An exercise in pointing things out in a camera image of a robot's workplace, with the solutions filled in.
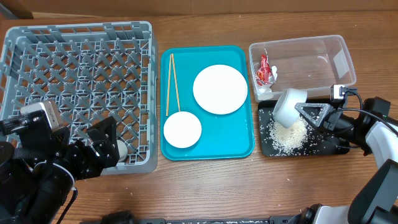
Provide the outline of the white paper cup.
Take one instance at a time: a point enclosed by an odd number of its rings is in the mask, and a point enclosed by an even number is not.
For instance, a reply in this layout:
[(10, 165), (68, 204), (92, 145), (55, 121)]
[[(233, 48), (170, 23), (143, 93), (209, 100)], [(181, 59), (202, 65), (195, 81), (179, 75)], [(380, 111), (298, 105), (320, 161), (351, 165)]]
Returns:
[(127, 158), (128, 149), (126, 144), (122, 140), (117, 140), (119, 160), (118, 162), (124, 162)]

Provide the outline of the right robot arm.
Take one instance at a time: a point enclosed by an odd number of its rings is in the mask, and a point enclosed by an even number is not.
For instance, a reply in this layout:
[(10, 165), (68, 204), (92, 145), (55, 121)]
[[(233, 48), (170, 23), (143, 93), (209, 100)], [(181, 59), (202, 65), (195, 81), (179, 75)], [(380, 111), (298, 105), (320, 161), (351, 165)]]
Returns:
[(397, 223), (397, 120), (388, 116), (390, 103), (382, 98), (368, 98), (357, 110), (359, 116), (344, 115), (343, 100), (287, 99), (283, 111), (303, 116), (318, 131), (360, 147), (372, 154), (377, 172), (355, 196), (349, 206), (331, 207), (315, 204), (293, 216), (290, 223)]

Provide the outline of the pink small bowl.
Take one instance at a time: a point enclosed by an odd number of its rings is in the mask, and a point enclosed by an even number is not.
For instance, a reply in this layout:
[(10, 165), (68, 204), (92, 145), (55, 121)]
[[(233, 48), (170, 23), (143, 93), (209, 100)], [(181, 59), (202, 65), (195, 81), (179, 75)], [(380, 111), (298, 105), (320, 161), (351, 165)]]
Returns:
[(198, 142), (201, 131), (201, 122), (194, 114), (180, 111), (167, 118), (163, 134), (171, 146), (184, 149)]

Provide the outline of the red snack wrapper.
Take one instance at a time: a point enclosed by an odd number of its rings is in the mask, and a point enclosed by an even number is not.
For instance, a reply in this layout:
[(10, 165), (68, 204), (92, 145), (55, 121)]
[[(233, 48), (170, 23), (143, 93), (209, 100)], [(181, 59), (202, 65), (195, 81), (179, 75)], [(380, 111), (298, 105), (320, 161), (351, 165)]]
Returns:
[(261, 55), (260, 67), (256, 72), (256, 84), (259, 93), (271, 91), (271, 86), (277, 80), (277, 67), (270, 66), (269, 59), (266, 54)]

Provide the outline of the grey bowl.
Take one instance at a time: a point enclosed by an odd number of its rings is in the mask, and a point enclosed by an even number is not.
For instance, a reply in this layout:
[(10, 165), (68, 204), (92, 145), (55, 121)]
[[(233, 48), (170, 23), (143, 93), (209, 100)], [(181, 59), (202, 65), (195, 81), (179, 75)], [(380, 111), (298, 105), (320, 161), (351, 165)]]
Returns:
[(306, 102), (307, 96), (305, 90), (286, 89), (274, 106), (273, 119), (284, 128), (291, 127), (300, 116), (300, 113), (295, 109), (295, 105)]

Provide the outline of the wooden chopstick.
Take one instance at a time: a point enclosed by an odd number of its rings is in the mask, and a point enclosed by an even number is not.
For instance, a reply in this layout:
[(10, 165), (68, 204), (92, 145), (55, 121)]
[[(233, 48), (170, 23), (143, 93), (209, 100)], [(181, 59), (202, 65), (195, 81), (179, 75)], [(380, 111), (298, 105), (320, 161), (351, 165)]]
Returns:
[(172, 69), (172, 54), (169, 56), (169, 70), (167, 79), (167, 101), (166, 101), (166, 117), (169, 116), (169, 103), (170, 103), (170, 80), (171, 80), (171, 69)]
[(177, 74), (176, 74), (176, 66), (175, 66), (175, 56), (174, 54), (171, 54), (171, 61), (172, 61), (172, 71), (174, 75), (174, 82), (175, 82), (175, 93), (176, 93), (176, 99), (177, 99), (177, 108), (178, 112), (181, 111), (180, 109), (180, 97), (179, 97), (179, 92), (178, 92), (178, 81), (177, 81)]

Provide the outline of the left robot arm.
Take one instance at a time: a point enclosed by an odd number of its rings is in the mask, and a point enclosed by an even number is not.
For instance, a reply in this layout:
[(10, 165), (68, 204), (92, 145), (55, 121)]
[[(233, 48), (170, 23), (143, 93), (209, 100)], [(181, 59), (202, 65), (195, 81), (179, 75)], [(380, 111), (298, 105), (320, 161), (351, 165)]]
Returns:
[(1, 134), (16, 134), (20, 147), (1, 142), (1, 223), (51, 223), (62, 205), (78, 195), (75, 182), (101, 175), (120, 158), (116, 120), (87, 129), (90, 146), (70, 142), (70, 130), (51, 130), (43, 113), (1, 121)]

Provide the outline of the pile of white rice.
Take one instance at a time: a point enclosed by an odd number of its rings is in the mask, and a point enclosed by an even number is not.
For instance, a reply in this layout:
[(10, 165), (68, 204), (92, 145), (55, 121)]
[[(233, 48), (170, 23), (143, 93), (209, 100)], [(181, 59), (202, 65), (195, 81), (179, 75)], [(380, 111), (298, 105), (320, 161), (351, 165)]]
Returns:
[(262, 153), (267, 157), (333, 154), (336, 144), (313, 129), (303, 118), (284, 128), (273, 118), (260, 124)]

